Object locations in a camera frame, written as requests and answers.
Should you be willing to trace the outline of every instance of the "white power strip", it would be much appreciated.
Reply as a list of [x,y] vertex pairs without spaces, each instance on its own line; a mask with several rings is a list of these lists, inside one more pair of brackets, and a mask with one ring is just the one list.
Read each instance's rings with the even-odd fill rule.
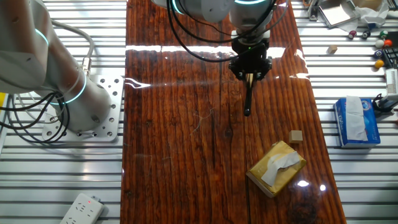
[[80,194],[69,208],[61,224],[94,224],[103,209],[102,203],[85,194]]
[[386,70],[387,99],[398,101],[398,71],[394,68]]

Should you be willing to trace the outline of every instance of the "red ball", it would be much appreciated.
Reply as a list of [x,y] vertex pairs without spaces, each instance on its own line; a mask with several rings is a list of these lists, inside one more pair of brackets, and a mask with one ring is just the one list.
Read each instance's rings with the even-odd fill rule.
[[385,40],[384,41],[384,47],[392,47],[392,41],[391,40]]
[[348,33],[348,38],[353,39],[356,36],[356,31],[352,30]]

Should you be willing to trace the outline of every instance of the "small wooden cube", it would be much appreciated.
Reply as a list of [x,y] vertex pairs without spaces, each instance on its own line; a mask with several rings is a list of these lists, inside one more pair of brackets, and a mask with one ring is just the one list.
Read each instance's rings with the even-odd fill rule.
[[336,45],[331,45],[328,48],[328,54],[334,54],[334,53],[336,53],[336,51],[337,51],[337,46]]
[[289,142],[298,144],[303,141],[303,132],[301,131],[290,131],[289,133]]

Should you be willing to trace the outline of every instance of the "wooden board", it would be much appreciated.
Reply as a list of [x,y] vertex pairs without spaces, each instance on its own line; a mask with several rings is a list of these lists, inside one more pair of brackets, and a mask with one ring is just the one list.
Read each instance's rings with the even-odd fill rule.
[[[202,37],[228,39],[180,19]],[[228,19],[216,25],[232,30]],[[232,54],[228,44],[179,33],[204,57]],[[268,52],[273,69],[256,83],[244,117],[243,84],[228,63],[193,58],[173,37],[165,9],[128,1],[121,223],[346,223],[290,6]],[[267,198],[245,173],[272,144],[288,142],[290,130],[303,132],[292,147],[307,166]]]

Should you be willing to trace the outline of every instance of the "green ball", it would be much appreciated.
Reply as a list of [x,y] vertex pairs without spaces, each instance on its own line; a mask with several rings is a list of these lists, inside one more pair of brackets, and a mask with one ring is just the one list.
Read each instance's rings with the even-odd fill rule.
[[380,32],[380,38],[385,39],[387,38],[388,35],[388,31],[384,30]]

